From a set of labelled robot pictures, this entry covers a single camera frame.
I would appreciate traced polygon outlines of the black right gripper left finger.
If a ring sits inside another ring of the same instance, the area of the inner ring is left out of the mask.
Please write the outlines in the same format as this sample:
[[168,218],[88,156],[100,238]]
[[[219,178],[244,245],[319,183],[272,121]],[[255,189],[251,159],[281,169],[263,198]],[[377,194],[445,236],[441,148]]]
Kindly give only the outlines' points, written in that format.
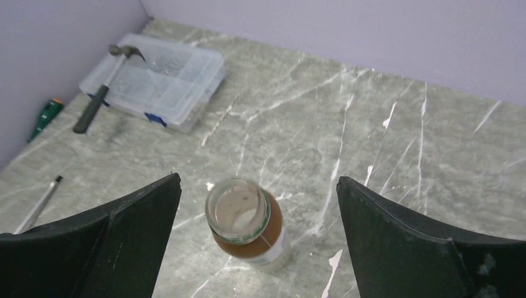
[[1,235],[2,297],[151,297],[181,198],[169,174],[70,217]]

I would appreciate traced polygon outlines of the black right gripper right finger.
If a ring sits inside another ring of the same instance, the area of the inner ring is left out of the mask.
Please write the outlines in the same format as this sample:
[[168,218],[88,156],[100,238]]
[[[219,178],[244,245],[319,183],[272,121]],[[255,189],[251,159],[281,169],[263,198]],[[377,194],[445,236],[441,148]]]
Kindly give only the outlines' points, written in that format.
[[420,214],[347,176],[336,186],[361,297],[524,297],[525,242]]

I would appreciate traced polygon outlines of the ribbed coffee latte bottle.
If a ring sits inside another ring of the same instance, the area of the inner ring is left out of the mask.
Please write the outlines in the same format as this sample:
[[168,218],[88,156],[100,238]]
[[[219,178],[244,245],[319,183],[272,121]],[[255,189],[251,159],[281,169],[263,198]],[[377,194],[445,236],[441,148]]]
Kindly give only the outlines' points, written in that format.
[[216,183],[205,201],[205,217],[216,244],[259,271],[278,271],[292,256],[279,203],[254,181],[235,177]]

